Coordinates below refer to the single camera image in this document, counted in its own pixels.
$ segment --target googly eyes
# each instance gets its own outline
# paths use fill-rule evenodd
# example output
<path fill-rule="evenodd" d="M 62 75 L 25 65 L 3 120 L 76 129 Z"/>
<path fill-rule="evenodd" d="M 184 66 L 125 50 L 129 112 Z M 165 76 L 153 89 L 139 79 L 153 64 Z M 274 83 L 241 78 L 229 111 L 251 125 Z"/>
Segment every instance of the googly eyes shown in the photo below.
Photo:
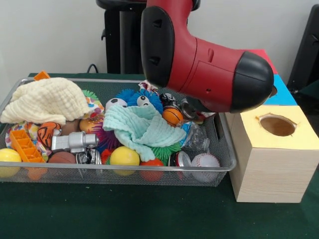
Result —
<path fill-rule="evenodd" d="M 138 97 L 137 103 L 139 107 L 146 107 L 151 104 L 149 99 L 146 96 Z"/>
<path fill-rule="evenodd" d="M 105 110 L 107 111 L 111 106 L 115 106 L 115 105 L 123 106 L 125 108 L 128 106 L 128 104 L 124 100 L 120 98 L 113 98 L 107 101 L 105 105 Z"/>

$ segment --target wire mesh basket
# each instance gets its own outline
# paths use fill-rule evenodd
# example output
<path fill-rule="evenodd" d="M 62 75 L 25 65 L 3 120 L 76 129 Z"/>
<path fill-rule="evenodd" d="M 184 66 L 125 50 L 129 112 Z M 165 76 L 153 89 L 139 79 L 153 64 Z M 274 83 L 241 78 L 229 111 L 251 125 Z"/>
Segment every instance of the wire mesh basket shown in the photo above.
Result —
<path fill-rule="evenodd" d="M 70 79 L 82 90 L 94 92 L 101 103 L 114 98 L 122 89 L 139 90 L 140 81 L 130 80 L 94 80 Z M 0 112 L 9 103 L 18 86 L 33 81 L 31 78 L 16 83 L 0 106 Z M 160 89 L 160 93 L 171 93 L 177 101 L 184 95 L 169 89 Z M 0 126 L 0 148 L 5 148 L 5 134 L 10 124 Z M 40 182 L 40 183 L 84 183 L 84 184 L 131 184 L 131 185 L 176 185 L 176 186 L 212 186 L 216 187 L 226 173 L 236 166 L 236 156 L 224 114 L 215 114 L 200 126 L 210 139 L 209 153 L 216 156 L 220 167 L 152 167 L 117 166 L 90 164 L 56 163 L 14 163 L 0 162 L 0 181 L 2 182 Z M 203 152 L 186 151 L 192 160 Z"/>

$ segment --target blue block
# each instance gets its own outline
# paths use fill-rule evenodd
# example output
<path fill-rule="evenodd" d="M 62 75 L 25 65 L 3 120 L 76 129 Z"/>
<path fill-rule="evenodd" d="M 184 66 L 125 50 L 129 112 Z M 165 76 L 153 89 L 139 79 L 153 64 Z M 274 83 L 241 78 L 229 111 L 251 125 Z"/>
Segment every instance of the blue block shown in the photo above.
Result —
<path fill-rule="evenodd" d="M 273 106 L 297 106 L 294 97 L 290 94 L 285 83 L 279 75 L 274 75 L 275 81 L 274 85 L 277 89 L 277 94 L 270 97 L 264 105 L 273 105 Z"/>

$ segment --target black stand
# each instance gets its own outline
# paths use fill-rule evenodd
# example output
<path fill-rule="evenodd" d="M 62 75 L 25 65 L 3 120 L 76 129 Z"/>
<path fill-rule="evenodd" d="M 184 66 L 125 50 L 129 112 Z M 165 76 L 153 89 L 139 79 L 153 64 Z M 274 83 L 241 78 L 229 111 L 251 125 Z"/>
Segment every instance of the black stand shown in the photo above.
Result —
<path fill-rule="evenodd" d="M 108 73 L 142 74 L 141 18 L 144 1 L 96 0 L 105 9 L 105 37 Z"/>

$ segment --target light blue towel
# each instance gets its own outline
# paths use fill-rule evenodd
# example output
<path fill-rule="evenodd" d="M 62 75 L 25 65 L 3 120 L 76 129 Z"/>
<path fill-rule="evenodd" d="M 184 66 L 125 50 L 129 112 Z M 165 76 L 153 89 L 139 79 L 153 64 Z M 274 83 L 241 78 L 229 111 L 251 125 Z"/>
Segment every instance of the light blue towel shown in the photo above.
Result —
<path fill-rule="evenodd" d="M 153 105 L 112 106 L 105 112 L 103 129 L 114 130 L 120 143 L 135 150 L 143 162 L 155 159 L 149 147 L 171 146 L 186 135 L 183 129 L 167 124 Z"/>

